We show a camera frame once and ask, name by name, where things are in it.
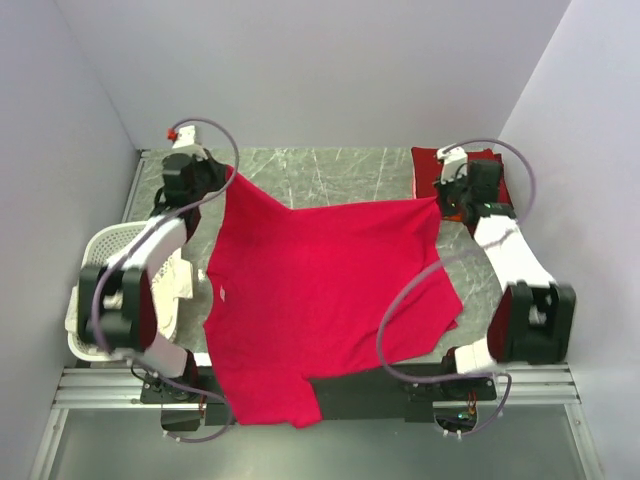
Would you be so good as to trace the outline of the hot pink t-shirt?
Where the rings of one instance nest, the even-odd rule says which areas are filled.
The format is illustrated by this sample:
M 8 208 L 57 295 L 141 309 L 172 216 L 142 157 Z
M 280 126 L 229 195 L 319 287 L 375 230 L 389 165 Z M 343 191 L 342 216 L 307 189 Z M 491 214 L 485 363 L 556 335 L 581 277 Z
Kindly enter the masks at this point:
M 204 332 L 214 373 L 243 425 L 304 428 L 322 414 L 311 381 L 431 352 L 461 301 L 444 271 L 384 313 L 436 262 L 434 198 L 291 209 L 237 176 L 207 274 Z

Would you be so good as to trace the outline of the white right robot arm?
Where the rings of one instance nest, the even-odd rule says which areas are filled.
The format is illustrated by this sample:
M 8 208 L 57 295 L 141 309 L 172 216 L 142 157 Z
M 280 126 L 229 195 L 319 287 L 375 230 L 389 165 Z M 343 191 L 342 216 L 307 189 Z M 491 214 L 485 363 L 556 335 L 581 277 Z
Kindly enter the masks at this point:
M 557 364 L 565 360 L 576 292 L 557 282 L 526 242 L 497 160 L 442 159 L 434 186 L 445 217 L 463 223 L 484 247 L 502 296 L 486 335 L 450 349 L 441 362 L 450 380 L 438 385 L 465 395 L 500 366 Z

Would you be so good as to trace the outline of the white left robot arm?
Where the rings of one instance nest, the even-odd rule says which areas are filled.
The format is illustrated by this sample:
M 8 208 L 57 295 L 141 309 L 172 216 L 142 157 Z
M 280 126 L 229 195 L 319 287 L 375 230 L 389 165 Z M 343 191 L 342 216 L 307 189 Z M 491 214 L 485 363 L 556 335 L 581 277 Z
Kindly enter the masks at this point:
M 82 267 L 77 290 L 79 339 L 144 369 L 149 382 L 183 398 L 203 394 L 193 353 L 158 329 L 152 280 L 194 235 L 201 205 L 225 192 L 238 167 L 201 154 L 173 153 L 162 163 L 162 186 L 140 233 L 109 260 Z

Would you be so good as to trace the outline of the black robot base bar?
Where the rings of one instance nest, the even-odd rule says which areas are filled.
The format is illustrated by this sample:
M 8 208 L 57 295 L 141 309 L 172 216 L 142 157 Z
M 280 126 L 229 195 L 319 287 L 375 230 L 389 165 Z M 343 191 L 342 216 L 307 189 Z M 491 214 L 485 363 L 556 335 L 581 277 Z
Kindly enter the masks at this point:
M 228 408 L 218 400 L 181 391 L 147 374 L 141 378 L 140 403 L 162 409 L 161 425 L 170 432 L 196 431 L 223 424 Z M 434 384 L 409 384 L 381 368 L 311 381 L 325 420 L 402 419 L 449 430 L 471 431 L 478 421 L 477 403 L 497 398 L 490 376 Z

